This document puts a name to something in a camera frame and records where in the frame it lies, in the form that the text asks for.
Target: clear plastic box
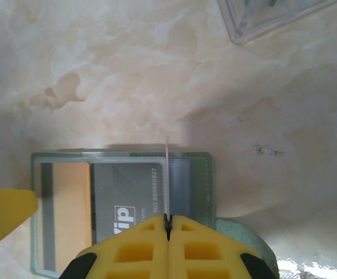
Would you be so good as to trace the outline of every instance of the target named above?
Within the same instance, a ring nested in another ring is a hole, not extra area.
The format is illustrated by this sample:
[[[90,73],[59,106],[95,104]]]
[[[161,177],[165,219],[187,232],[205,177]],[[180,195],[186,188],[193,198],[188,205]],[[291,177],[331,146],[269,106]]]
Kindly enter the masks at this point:
[[[337,0],[219,0],[230,39],[244,44]]]

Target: marble surface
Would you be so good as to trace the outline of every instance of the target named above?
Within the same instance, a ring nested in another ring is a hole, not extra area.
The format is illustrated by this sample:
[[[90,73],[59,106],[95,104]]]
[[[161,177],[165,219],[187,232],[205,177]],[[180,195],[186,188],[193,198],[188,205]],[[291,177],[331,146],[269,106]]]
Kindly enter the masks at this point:
[[[337,5],[244,46],[215,1],[0,0],[0,187],[33,151],[211,152],[217,215],[256,230],[282,278],[337,279]],[[29,223],[0,278],[30,273]]]

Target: green strap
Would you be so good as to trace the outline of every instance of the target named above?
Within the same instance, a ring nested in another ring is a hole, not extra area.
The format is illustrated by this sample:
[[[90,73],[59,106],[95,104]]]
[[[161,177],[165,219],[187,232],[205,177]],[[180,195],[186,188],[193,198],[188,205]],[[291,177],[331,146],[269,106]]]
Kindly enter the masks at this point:
[[[216,219],[215,229],[226,236],[259,251],[262,259],[273,271],[276,278],[279,278],[277,261],[272,249],[254,231],[242,224],[225,219]]]

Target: vip logo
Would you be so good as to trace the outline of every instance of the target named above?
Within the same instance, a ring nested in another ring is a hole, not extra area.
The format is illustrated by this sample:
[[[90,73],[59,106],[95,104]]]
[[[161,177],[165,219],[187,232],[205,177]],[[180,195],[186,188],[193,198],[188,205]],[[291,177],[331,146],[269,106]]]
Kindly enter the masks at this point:
[[[136,225],[136,210],[132,206],[114,206],[114,234]]]

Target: gray card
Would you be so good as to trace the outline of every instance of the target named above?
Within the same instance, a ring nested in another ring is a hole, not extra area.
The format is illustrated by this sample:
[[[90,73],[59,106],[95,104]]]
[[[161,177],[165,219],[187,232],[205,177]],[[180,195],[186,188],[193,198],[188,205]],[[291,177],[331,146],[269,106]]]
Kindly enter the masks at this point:
[[[97,243],[164,212],[161,163],[91,165],[93,242]]]

